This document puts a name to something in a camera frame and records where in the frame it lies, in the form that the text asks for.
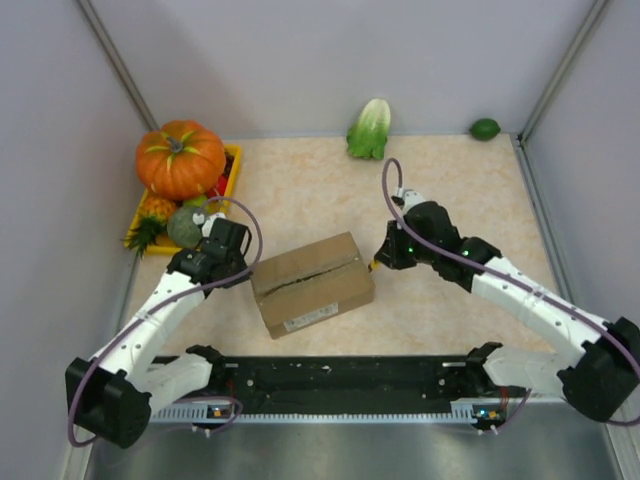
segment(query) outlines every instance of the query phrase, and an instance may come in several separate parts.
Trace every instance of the red fruit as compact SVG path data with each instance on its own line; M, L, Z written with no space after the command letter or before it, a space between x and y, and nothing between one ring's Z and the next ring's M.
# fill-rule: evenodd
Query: red fruit
M229 179L224 175L220 175L218 178L218 183L216 183L215 187L207 190L206 195L207 198L215 197L217 195L224 195L224 192L227 190L227 182Z

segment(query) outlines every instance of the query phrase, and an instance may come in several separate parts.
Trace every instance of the lime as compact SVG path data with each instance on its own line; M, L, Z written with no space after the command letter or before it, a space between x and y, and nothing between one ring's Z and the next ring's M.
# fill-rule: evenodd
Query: lime
M204 205L204 202L209 200L206 195L198 195L195 198L190 198L189 200L185 200L182 202L183 207L201 207Z
M500 131L500 125L492 118L481 118L474 122L469 129L469 133L473 138L483 142L495 138Z

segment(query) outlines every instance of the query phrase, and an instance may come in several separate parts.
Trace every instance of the orange pumpkin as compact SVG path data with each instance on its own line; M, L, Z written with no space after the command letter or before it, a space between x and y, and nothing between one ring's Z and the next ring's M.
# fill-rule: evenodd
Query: orange pumpkin
M222 140L192 120L174 120L142 137L136 172L149 190L167 200L202 195L216 185L226 158Z

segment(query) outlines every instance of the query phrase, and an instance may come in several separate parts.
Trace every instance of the gray wall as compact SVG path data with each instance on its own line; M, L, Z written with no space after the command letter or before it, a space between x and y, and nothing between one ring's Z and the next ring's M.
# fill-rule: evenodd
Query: gray wall
M530 141L581 306L640 321L640 2L618 0Z
M71 0L0 17L0 478L59 472L64 370L115 331L142 124Z
M373 96L397 133L518 132L593 0L93 0L159 122L344 134Z

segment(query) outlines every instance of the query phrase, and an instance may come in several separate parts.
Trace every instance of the white label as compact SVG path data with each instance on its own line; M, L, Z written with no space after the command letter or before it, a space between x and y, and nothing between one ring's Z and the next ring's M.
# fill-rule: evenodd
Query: white label
M311 325L318 320L330 317L331 315L335 315L336 313L338 313L338 303L332 303L331 305L316 310L315 312L309 312L304 315L300 315L293 320L284 322L284 328L287 329L287 332L293 332L294 330L298 330L299 328Z

